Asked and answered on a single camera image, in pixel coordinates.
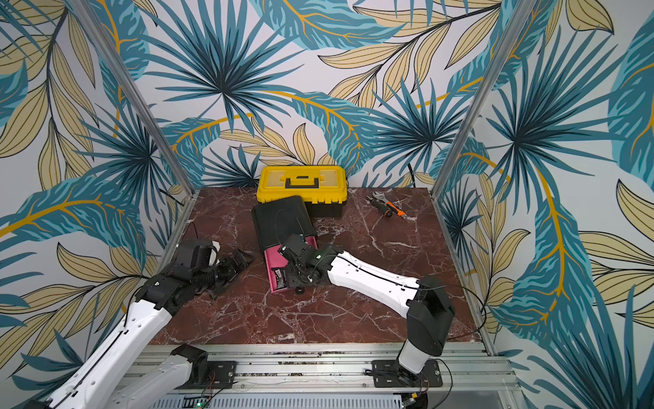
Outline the black drawer cabinet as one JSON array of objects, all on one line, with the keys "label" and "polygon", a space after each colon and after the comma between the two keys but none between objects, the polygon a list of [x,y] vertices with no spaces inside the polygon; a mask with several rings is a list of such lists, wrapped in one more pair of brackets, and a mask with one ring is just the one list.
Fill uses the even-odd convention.
[{"label": "black drawer cabinet", "polygon": [[251,214],[261,253],[284,244],[293,234],[317,246],[317,234],[301,196],[257,204]]}]

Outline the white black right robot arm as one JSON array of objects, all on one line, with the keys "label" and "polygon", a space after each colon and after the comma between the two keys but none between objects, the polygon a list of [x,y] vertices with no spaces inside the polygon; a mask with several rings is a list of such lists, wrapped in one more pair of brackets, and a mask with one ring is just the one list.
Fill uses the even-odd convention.
[{"label": "white black right robot arm", "polygon": [[278,253],[287,261],[283,276],[289,288],[329,282],[374,299],[406,320],[407,338],[395,362],[389,369],[380,369],[380,374],[413,381],[419,379],[430,359],[442,355],[455,309],[434,277],[417,279],[391,273],[340,248],[316,248],[297,234],[291,235]]}]

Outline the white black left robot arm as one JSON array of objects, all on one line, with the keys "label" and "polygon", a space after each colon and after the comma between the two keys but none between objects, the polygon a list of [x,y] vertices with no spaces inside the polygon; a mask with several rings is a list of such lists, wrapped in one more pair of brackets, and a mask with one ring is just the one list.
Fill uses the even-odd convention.
[{"label": "white black left robot arm", "polygon": [[119,390],[119,381],[184,305],[204,293],[218,298],[253,261],[235,250],[222,256],[211,240],[185,240],[174,258],[136,292],[124,318],[77,371],[27,408],[146,408],[181,386],[212,385],[206,351],[182,344],[158,368]]}]

